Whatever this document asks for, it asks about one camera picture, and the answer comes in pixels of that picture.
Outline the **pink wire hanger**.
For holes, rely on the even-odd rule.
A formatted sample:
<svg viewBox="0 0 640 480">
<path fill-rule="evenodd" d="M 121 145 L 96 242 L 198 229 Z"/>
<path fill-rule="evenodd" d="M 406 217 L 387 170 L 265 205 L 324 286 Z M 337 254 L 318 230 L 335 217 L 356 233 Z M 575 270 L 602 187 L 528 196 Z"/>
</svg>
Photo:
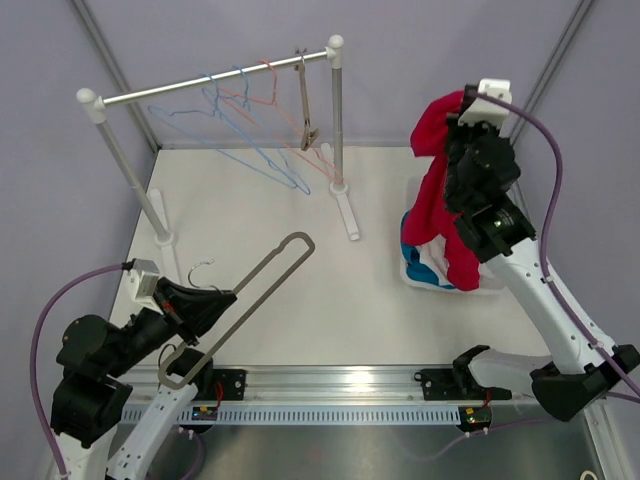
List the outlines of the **pink wire hanger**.
<svg viewBox="0 0 640 480">
<path fill-rule="evenodd" d="M 238 115 L 243 116 L 247 121 L 253 124 L 256 128 L 266 132 L 272 139 L 276 141 L 276 147 L 281 150 L 285 149 L 290 153 L 298 156 L 300 159 L 304 160 L 311 167 L 321 172 L 332 184 L 337 185 L 338 187 L 345 187 L 346 183 L 344 182 L 344 174 L 343 174 L 343 166 L 342 166 L 342 93 L 341 93 L 341 71 L 333 70 L 332 71 L 332 81 L 333 81 L 333 93 L 336 94 L 334 98 L 334 113 L 337 117 L 334 119 L 334 127 L 336 128 L 334 132 L 334 157 L 331 161 L 329 161 L 325 154 L 321 152 L 320 149 L 314 147 L 313 145 L 307 151 L 301 150 L 301 134 L 303 133 L 303 115 L 302 115 L 302 124 L 296 124 L 287 113 L 280 107 L 278 103 L 278 70 L 281 68 L 293 68 L 299 62 L 300 57 L 298 55 L 289 58 L 289 63 L 287 65 L 276 64 L 275 62 L 269 62 L 267 60 L 261 59 L 256 67 L 260 67 L 264 71 L 270 71 L 272 75 L 272 91 L 271 98 L 269 100 L 261 99 L 258 97 L 252 97 L 249 95 L 249 68 L 240 68 L 236 67 L 236 70 L 241 73 L 242 78 L 245 82 L 245 88 L 242 93 L 233 92 L 231 90 L 221 88 L 218 84 L 215 84 L 216 95 L 214 100 L 214 106 L 217 107 L 220 102 L 223 102 L 228 107 L 232 108 L 236 111 Z M 294 149 L 293 146 L 287 141 L 280 138 L 278 135 L 274 134 L 269 128 L 267 128 L 261 120 L 251 113 L 251 107 L 256 105 L 262 105 L 264 107 L 269 107 L 272 110 L 276 111 L 278 115 L 284 120 L 290 129 L 297 135 L 300 140 L 300 147 L 298 149 Z"/>
</svg>

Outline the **white t shirt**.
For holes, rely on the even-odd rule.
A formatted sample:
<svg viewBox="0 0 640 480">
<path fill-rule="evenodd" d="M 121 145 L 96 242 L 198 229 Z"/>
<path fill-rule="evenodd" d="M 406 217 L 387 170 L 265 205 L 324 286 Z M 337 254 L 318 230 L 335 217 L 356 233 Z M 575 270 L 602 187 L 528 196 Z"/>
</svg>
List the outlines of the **white t shirt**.
<svg viewBox="0 0 640 480">
<path fill-rule="evenodd" d="M 418 262 L 436 275 L 439 285 L 450 284 L 448 278 L 449 261 L 445 258 L 446 240 L 437 235 L 428 243 L 416 247 Z"/>
</svg>

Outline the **blue t shirt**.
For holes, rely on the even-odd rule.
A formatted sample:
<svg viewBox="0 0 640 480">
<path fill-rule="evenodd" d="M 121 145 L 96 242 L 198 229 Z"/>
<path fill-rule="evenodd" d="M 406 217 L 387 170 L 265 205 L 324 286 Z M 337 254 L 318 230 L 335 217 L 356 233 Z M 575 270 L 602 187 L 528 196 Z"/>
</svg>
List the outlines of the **blue t shirt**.
<svg viewBox="0 0 640 480">
<path fill-rule="evenodd" d="M 450 284 L 439 285 L 438 279 L 427 267 L 418 262 L 417 246 L 410 246 L 405 243 L 401 244 L 401 276 L 402 279 L 410 286 L 425 290 L 456 292 L 456 287 Z"/>
</svg>

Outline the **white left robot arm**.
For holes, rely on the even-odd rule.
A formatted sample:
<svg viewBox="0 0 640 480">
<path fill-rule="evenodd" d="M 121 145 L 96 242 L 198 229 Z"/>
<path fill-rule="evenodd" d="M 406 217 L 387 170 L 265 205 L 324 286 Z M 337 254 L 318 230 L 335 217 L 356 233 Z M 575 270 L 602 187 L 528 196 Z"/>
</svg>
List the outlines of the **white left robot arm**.
<svg viewBox="0 0 640 480">
<path fill-rule="evenodd" d="M 224 383 L 211 356 L 196 345 L 236 302 L 236 293 L 187 288 L 161 277 L 149 286 L 137 286 L 134 300 L 140 309 L 123 326 L 85 315 L 64 332 L 56 358 L 63 378 L 50 415 L 52 452 L 62 479 L 140 479 L 188 403 L 224 398 Z M 154 402 L 111 456 L 111 443 L 133 391 L 120 377 L 173 338 L 182 343 L 163 369 L 165 378 Z"/>
</svg>

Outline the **magenta t shirt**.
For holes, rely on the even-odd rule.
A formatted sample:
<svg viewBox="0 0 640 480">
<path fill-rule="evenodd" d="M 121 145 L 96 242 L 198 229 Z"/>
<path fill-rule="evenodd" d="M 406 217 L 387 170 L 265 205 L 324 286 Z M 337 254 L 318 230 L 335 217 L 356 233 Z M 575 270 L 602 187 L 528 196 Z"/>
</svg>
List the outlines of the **magenta t shirt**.
<svg viewBox="0 0 640 480">
<path fill-rule="evenodd" d="M 445 117 L 461 104 L 462 91 L 454 91 L 429 104 L 410 135 L 410 147 L 416 157 L 430 157 L 414 205 L 401 221 L 400 241 L 419 246 L 442 235 L 446 240 L 445 258 L 449 261 L 448 278 L 458 289 L 472 291 L 479 287 L 479 262 L 459 237 L 456 216 L 444 203 L 447 173 Z"/>
</svg>

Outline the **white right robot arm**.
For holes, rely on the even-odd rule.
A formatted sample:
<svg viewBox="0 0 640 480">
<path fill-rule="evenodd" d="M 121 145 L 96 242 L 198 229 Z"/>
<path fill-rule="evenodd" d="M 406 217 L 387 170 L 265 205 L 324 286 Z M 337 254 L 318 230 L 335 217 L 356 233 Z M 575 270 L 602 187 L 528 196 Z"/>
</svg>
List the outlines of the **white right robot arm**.
<svg viewBox="0 0 640 480">
<path fill-rule="evenodd" d="M 567 422 L 619 382 L 629 383 L 639 352 L 615 342 L 589 317 L 549 264 L 550 224 L 535 231 L 509 198 L 521 174 L 513 146 L 500 133 L 511 113 L 538 129 L 556 171 L 563 171 L 557 142 L 539 120 L 513 106 L 509 81 L 483 79 L 466 85 L 460 109 L 447 116 L 444 202 L 463 244 L 508 288 L 549 353 L 515 355 L 478 345 L 454 361 L 452 384 L 464 397 L 490 388 L 527 395 Z"/>
</svg>

